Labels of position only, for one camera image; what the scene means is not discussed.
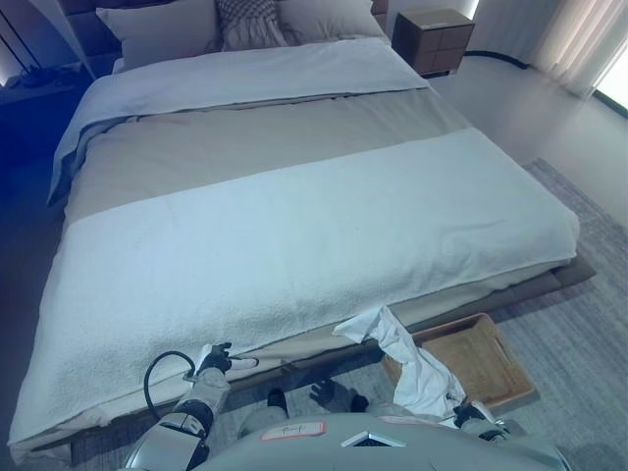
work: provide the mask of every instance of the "black cable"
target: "black cable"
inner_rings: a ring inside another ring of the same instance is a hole
[[[193,375],[194,371],[196,370],[196,366],[194,365],[194,362],[191,360],[191,358],[187,356],[185,353],[181,353],[180,351],[176,351],[176,350],[170,350],[170,351],[166,351],[162,353],[161,355],[159,355],[157,358],[153,360],[150,366],[148,366],[148,368],[146,369],[146,373],[144,374],[144,398],[146,399],[146,405],[148,405],[148,410],[150,410],[150,413],[158,422],[161,420],[161,417],[157,413],[157,409],[155,409],[155,406],[153,405],[153,401],[150,398],[150,391],[148,390],[148,380],[150,380],[150,374],[152,373],[153,368],[155,368],[155,365],[160,360],[170,355],[179,356],[183,360],[187,361],[187,363],[189,363],[189,367],[190,367],[190,370],[188,373],[189,375]]]

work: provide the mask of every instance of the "window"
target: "window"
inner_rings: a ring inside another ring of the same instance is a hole
[[[598,92],[603,93],[621,107],[628,108],[628,48],[624,48],[618,59],[598,85]]]

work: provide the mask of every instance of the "white cloth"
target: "white cloth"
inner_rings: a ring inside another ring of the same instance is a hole
[[[106,76],[85,93],[61,138],[51,192],[61,178],[62,160],[75,151],[81,132],[95,123],[234,103],[427,86],[378,38],[207,54]]]
[[[139,392],[162,351],[231,340],[237,355],[573,258],[577,238],[576,216],[470,129],[85,217],[53,262],[10,443],[26,452],[89,409],[106,423],[97,406]],[[182,371],[167,366],[156,380]]]
[[[450,417],[453,407],[466,396],[458,379],[429,351],[417,348],[412,336],[388,307],[365,312],[334,329],[335,336],[345,336],[356,343],[367,337],[401,363],[401,377],[394,390],[393,402],[435,422]]]

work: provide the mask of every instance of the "gray carpet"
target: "gray carpet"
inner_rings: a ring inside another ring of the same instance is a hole
[[[544,161],[526,166],[580,217],[580,250],[598,271],[578,286],[492,312],[538,393],[503,416],[556,443],[574,471],[628,469],[628,236],[612,219]],[[279,380],[233,393],[213,429],[218,453],[231,444],[249,411],[262,407],[274,386],[288,391],[293,415],[324,412],[310,385],[333,377],[372,401],[390,401],[393,386],[379,354],[358,355],[316,370],[288,370]],[[335,410],[337,405],[327,404]],[[116,469],[150,426],[143,421],[74,445],[80,471]],[[56,465],[26,469],[62,469]]]

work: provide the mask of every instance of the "bed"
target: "bed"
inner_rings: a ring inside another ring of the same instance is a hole
[[[95,7],[172,5],[61,3],[108,72],[121,45]],[[143,370],[164,350],[231,340],[260,358],[231,376],[250,384],[349,351],[331,331],[370,309],[415,331],[593,275],[576,216],[381,31],[240,50],[242,31],[222,31],[225,52],[125,57],[59,144],[51,203],[67,201],[66,225],[12,424],[17,462],[142,409]],[[154,400],[183,392],[181,372],[157,372]]]

